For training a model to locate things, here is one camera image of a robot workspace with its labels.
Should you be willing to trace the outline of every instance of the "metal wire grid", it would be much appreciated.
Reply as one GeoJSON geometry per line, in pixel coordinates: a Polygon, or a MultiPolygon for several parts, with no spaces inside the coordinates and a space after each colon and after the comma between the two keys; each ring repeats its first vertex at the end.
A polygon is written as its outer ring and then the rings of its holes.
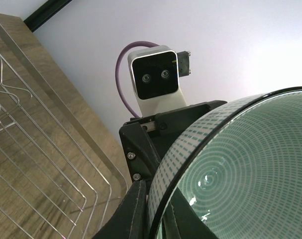
{"type": "MultiPolygon", "coordinates": [[[[81,165],[83,165],[84,163],[89,163],[91,167],[90,174],[97,173],[101,178],[101,180],[99,181],[99,179],[96,177],[96,182],[103,182],[108,188],[106,198],[104,198],[104,201],[102,200],[102,202],[100,200],[100,204],[104,204],[104,207],[100,213],[100,221],[97,225],[93,225],[95,229],[93,229],[91,234],[101,228],[103,224],[103,219],[107,212],[107,208],[112,196],[111,183],[97,168],[97,166],[88,156],[88,154],[77,143],[76,139],[74,138],[74,136],[71,135],[69,130],[67,130],[63,126],[60,120],[57,119],[53,112],[49,110],[46,104],[44,104],[44,102],[39,98],[39,96],[12,68],[12,66],[3,58],[1,54],[0,154],[2,154],[2,157],[7,162],[10,162],[12,164],[15,172],[19,172],[20,177],[18,176],[16,179],[24,177],[24,180],[28,181],[28,184],[26,184],[28,186],[26,186],[25,189],[21,189],[19,187],[16,187],[15,182],[8,180],[8,178],[4,175],[4,171],[0,170],[0,180],[3,182],[1,184],[3,185],[2,187],[6,186],[10,188],[10,190],[6,190],[6,194],[8,195],[7,197],[13,197],[13,194],[15,194],[15,199],[18,198],[21,202],[23,202],[25,206],[29,207],[29,209],[26,209],[26,207],[24,207],[24,211],[28,211],[31,209],[33,213],[35,215],[38,215],[38,217],[40,217],[51,230],[55,231],[55,235],[59,235],[61,238],[73,238],[74,235],[81,235],[81,238],[85,238],[90,222],[92,221],[92,218],[95,214],[95,209],[96,207],[100,207],[98,206],[98,198],[101,195],[98,194],[95,185],[92,182],[89,182],[83,175],[84,173],[88,172],[88,167],[84,168],[82,171],[78,169],[78,167],[81,168],[81,165]],[[16,79],[11,81],[14,82],[12,85],[7,85],[4,83],[3,74],[5,67],[7,68],[7,71],[12,71],[16,76],[16,79]],[[37,107],[41,107],[42,110],[46,113],[46,117],[50,118],[50,124],[52,122],[58,126],[59,132],[57,132],[56,134],[49,135],[47,128],[43,128],[41,123],[34,119],[33,115],[28,112],[30,109],[32,109],[32,107],[30,106],[30,102],[32,101],[37,101],[37,104],[32,103],[32,106],[37,105],[37,107]],[[37,134],[40,135],[36,139],[35,136],[30,133],[31,128],[33,128],[33,132],[36,131],[37,134]],[[54,137],[56,137],[56,135],[62,134],[68,138],[69,143],[67,147],[69,149],[71,147],[77,149],[78,156],[74,157],[75,159],[71,159],[68,156],[68,153],[66,152],[66,148],[61,147],[61,143],[56,142],[53,139],[54,137]],[[21,142],[24,141],[23,139],[27,139],[28,143],[25,144],[28,145],[29,149],[26,148],[26,145],[22,145],[21,142]],[[17,158],[14,154],[11,154],[11,147],[6,147],[3,141],[7,141],[8,143],[14,145],[15,148],[18,148],[18,150],[21,152],[22,157],[17,158]],[[32,168],[34,172],[39,172],[37,174],[40,174],[41,172],[42,178],[35,178],[35,173],[30,173],[30,171],[28,171],[27,169],[28,166],[26,166],[25,164],[21,164],[22,160],[27,161],[27,159],[29,165],[31,165],[30,162],[33,163],[32,168]],[[43,187],[44,184],[42,183],[42,181],[50,182],[46,184],[50,186],[47,188],[43,187]],[[53,209],[53,212],[55,214],[60,214],[60,219],[55,223],[51,222],[48,219],[49,216],[44,213],[44,209],[37,208],[34,203],[35,200],[30,200],[30,197],[26,195],[26,192],[28,192],[28,190],[31,191],[31,194],[37,191],[37,193],[35,193],[37,197],[45,198],[45,204],[50,205],[46,208],[51,208],[51,210],[53,209]],[[89,191],[91,191],[91,193],[93,193],[94,195],[90,199],[88,199],[87,196],[89,191]],[[62,207],[61,202],[68,204],[68,206],[62,207]],[[77,234],[74,234],[75,228],[78,225],[83,214],[85,214],[87,220],[81,226],[80,233],[78,232],[77,234]],[[62,223],[59,226],[59,222],[63,221],[63,219],[66,219],[70,226],[66,226],[66,223],[62,223]]],[[[113,200],[118,198],[120,198],[120,195],[114,197],[113,200]]],[[[4,202],[0,202],[0,211],[19,229],[21,229],[21,231],[24,232],[27,237],[34,238],[39,236],[39,232],[35,229],[27,230],[24,226],[22,226],[19,223],[19,220],[16,219],[17,217],[15,218],[15,216],[9,213],[6,208],[1,206],[1,204],[4,204],[4,202]]]]}

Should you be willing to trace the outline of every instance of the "wire rack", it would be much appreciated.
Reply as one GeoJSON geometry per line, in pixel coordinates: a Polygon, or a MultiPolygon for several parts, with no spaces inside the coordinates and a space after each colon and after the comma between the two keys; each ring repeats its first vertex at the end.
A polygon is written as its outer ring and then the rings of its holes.
{"type": "Polygon", "coordinates": [[[65,115],[0,54],[1,238],[91,238],[121,192],[65,115]]]}

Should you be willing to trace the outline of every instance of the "dotted ring pattern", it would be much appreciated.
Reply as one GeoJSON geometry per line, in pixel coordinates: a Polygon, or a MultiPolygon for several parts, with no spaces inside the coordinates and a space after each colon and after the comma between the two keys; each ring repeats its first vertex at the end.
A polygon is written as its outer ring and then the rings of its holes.
{"type": "Polygon", "coordinates": [[[152,181],[148,198],[147,230],[150,230],[153,224],[164,193],[192,151],[229,115],[263,95],[249,96],[220,106],[194,122],[178,137],[161,161],[152,181]]]}
{"type": "Polygon", "coordinates": [[[228,124],[178,187],[218,238],[302,238],[302,93],[228,124]]]}

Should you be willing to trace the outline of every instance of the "screw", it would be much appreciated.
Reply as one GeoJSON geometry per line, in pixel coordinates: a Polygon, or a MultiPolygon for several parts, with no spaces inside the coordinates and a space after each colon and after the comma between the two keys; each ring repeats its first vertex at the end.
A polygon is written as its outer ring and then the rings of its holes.
{"type": "Polygon", "coordinates": [[[167,78],[169,78],[169,76],[170,76],[170,72],[169,72],[168,70],[162,71],[161,77],[162,77],[163,79],[167,79],[167,78]]]}
{"type": "Polygon", "coordinates": [[[139,174],[139,173],[135,173],[134,175],[133,175],[133,180],[134,181],[139,181],[141,179],[141,175],[139,174]]]}
{"type": "Polygon", "coordinates": [[[142,77],[142,82],[143,83],[150,83],[151,82],[151,76],[149,74],[145,74],[143,77],[142,77]]]}
{"type": "Polygon", "coordinates": [[[136,155],[135,155],[135,153],[133,153],[133,152],[128,152],[128,154],[127,154],[127,158],[128,158],[128,159],[131,159],[131,160],[134,159],[135,156],[136,156],[136,155]]]}
{"type": "Polygon", "coordinates": [[[160,130],[166,130],[167,129],[167,124],[160,123],[159,128],[160,128],[160,130]]]}

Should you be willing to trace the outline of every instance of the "camera lens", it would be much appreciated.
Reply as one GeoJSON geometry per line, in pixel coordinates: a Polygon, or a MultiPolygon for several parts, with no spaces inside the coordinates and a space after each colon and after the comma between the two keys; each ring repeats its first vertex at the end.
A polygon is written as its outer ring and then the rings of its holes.
{"type": "Polygon", "coordinates": [[[161,76],[163,79],[167,79],[170,76],[170,72],[168,70],[164,70],[162,71],[161,76]]]}
{"type": "Polygon", "coordinates": [[[145,74],[142,77],[142,81],[143,81],[143,83],[150,83],[151,82],[151,76],[149,74],[145,74]]]}

